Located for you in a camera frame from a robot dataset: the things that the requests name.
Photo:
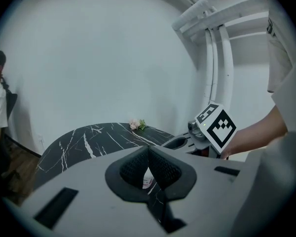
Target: white metal frame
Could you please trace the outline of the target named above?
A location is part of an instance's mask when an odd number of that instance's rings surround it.
[[[172,28],[177,32],[181,32],[183,37],[190,39],[191,41],[196,40],[196,36],[201,36],[205,33],[207,67],[206,85],[201,106],[202,109],[216,100],[218,84],[218,52],[213,29],[219,29],[222,38],[224,62],[222,104],[227,110],[229,110],[233,88],[233,59],[229,35],[224,24],[244,16],[268,11],[268,5],[265,0],[245,0],[220,11],[216,11],[214,6],[218,1],[228,3],[228,0],[199,0],[178,17],[178,19],[172,24]]]

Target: black mesh pad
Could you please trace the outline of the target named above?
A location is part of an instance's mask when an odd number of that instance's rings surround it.
[[[148,167],[168,201],[185,198],[196,182],[193,167],[148,146],[113,162],[105,173],[107,185],[125,201],[148,203],[149,197],[142,190]]]

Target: wooden floor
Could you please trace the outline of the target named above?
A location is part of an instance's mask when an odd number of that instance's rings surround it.
[[[12,192],[6,198],[16,205],[21,205],[33,190],[39,158],[21,149],[8,138],[6,138],[6,142],[11,156],[11,164],[8,172],[3,175],[3,178],[6,178],[14,170],[17,172],[8,182],[9,190]]]

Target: hand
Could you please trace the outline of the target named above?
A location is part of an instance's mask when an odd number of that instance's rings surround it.
[[[229,148],[228,146],[222,151],[222,156],[221,159],[227,159],[229,156],[231,156],[231,148]]]

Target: gray plastic surface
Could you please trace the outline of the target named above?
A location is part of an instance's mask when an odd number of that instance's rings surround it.
[[[214,171],[216,166],[241,170],[242,162],[204,158],[156,146],[163,152],[191,165],[197,173],[197,182],[185,199],[170,202],[174,217],[191,223],[223,199],[234,176]],[[105,170],[138,147],[122,150],[100,158],[75,164],[38,188],[22,205],[23,211],[34,217],[63,187],[79,191],[68,209],[54,227],[64,236],[164,236],[146,204],[125,202],[107,186]]]
[[[263,150],[257,150],[249,154],[239,175],[230,188],[222,193],[221,198],[215,202],[210,201],[210,205],[206,205],[208,201],[203,201],[206,208],[198,214],[198,217],[188,227],[179,229],[172,236],[231,236],[230,232],[237,214],[244,204],[256,177],[262,153]],[[221,159],[217,159],[217,161],[232,162]]]

